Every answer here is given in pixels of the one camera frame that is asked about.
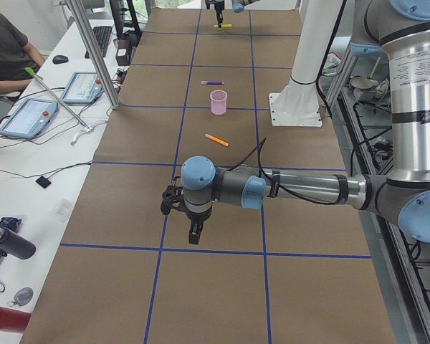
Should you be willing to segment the near teach pendant tablet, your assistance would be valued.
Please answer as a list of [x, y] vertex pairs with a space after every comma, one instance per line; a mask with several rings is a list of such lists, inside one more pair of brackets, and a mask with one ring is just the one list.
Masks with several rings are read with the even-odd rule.
[[10, 138], [32, 139], [37, 136], [57, 113], [59, 104], [52, 100], [25, 100], [0, 127], [0, 135]]

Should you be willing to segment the metal rod with green tip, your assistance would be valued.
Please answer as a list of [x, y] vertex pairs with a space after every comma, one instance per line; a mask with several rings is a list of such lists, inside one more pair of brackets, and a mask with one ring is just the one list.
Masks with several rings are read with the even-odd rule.
[[72, 117], [77, 120], [77, 122], [83, 127], [83, 130], [86, 133], [89, 133], [94, 129], [91, 125], [88, 125], [77, 113], [75, 113], [74, 110], [72, 110], [67, 104], [65, 104], [65, 102], [58, 95], [56, 95], [50, 87], [45, 84], [43, 79], [31, 67], [25, 67], [24, 70], [34, 80], [36, 80], [65, 110], [67, 110]]

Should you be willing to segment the pink mesh pen holder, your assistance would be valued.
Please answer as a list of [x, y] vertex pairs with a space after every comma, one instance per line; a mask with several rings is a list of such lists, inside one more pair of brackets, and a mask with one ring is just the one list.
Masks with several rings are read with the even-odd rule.
[[223, 115], [226, 112], [228, 95], [224, 90], [213, 90], [210, 95], [211, 112], [215, 115]]

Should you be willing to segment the far teach pendant tablet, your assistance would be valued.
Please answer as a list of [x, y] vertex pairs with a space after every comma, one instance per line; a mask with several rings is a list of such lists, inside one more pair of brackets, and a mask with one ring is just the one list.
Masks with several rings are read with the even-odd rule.
[[74, 72], [62, 93], [62, 100], [71, 105], [86, 105], [101, 92], [102, 85], [96, 72]]

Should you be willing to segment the purple highlighter pen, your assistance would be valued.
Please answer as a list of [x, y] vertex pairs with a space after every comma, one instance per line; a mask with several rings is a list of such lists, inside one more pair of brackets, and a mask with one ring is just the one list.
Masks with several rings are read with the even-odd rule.
[[202, 80], [201, 85], [224, 85], [221, 80]]

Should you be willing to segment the red bottle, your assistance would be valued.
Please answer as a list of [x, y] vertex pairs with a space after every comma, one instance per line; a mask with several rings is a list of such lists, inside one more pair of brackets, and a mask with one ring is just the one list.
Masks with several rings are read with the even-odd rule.
[[0, 307], [0, 331], [23, 333], [27, 328], [31, 316], [32, 314], [29, 312]]

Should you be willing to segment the black computer monitor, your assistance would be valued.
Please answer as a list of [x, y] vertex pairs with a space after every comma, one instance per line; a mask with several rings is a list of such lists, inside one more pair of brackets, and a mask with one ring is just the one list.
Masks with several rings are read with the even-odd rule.
[[[114, 21], [116, 37], [118, 39], [129, 39], [133, 44], [137, 45], [142, 37], [142, 31], [140, 30], [137, 16], [135, 13], [135, 7], [132, 0], [120, 1], [120, 0], [109, 0], [110, 10]], [[133, 29], [124, 32], [125, 20], [127, 14], [129, 15]]]

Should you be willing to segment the black water bottle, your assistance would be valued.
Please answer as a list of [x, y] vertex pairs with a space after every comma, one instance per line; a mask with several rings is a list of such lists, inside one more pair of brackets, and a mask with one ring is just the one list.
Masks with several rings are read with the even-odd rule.
[[28, 259], [36, 252], [33, 243], [17, 233], [0, 227], [0, 249], [19, 259]]

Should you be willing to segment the teach pendant tablet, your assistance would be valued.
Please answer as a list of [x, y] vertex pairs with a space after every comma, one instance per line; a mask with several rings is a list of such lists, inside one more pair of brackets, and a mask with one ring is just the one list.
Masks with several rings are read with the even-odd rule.
[[86, 105], [101, 92], [102, 85], [96, 72], [74, 72], [62, 93], [62, 100], [71, 105]]
[[37, 136], [57, 113], [59, 104], [52, 100], [25, 100], [0, 127], [0, 135], [10, 138], [32, 139]]

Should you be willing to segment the round grey tag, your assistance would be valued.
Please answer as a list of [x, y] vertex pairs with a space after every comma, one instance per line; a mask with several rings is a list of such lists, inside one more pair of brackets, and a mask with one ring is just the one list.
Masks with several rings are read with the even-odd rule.
[[31, 287], [23, 287], [18, 290], [13, 297], [13, 300], [8, 301], [8, 305], [13, 306], [25, 306], [30, 303], [34, 296], [34, 291]]

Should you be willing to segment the black computer mouse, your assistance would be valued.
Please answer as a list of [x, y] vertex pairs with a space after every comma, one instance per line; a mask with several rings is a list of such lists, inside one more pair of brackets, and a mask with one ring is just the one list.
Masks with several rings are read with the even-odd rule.
[[69, 58], [65, 55], [58, 54], [52, 58], [52, 63], [55, 65], [60, 65], [69, 62]]

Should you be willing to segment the black keyboard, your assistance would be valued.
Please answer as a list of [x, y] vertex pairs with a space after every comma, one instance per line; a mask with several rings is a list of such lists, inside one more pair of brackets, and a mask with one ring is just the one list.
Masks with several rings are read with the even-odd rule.
[[112, 34], [111, 26], [98, 26], [93, 27], [92, 32], [95, 36], [96, 42], [100, 48], [103, 57], [106, 57], [108, 47], [110, 44], [110, 37]]

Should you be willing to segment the orange highlighter pen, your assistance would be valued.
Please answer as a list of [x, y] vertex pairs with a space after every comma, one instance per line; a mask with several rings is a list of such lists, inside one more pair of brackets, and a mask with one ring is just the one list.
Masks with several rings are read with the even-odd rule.
[[226, 142], [225, 140], [222, 140], [221, 138], [217, 138], [216, 136], [213, 136], [211, 134], [205, 133], [204, 137], [208, 138], [209, 140], [214, 141], [215, 143], [218, 143], [219, 145], [222, 145], [224, 147], [229, 146], [228, 142]]

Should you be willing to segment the seated person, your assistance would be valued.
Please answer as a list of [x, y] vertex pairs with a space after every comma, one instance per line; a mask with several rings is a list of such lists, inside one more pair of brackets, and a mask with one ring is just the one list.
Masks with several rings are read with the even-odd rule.
[[37, 72], [44, 62], [28, 37], [0, 13], [0, 94], [25, 90], [32, 81], [26, 68]]

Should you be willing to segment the aluminium frame post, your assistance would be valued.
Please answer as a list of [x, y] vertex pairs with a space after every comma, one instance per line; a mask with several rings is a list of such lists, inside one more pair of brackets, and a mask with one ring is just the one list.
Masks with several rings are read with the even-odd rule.
[[95, 67], [95, 71], [100, 78], [101, 85], [107, 95], [110, 106], [113, 110], [116, 110], [120, 104], [118, 94], [113, 87], [110, 73], [108, 72], [107, 65], [105, 64], [99, 45], [92, 31], [92, 27], [90, 26], [85, 8], [80, 0], [66, 0], [66, 3], [74, 17], [82, 41], [89, 53], [90, 59]]

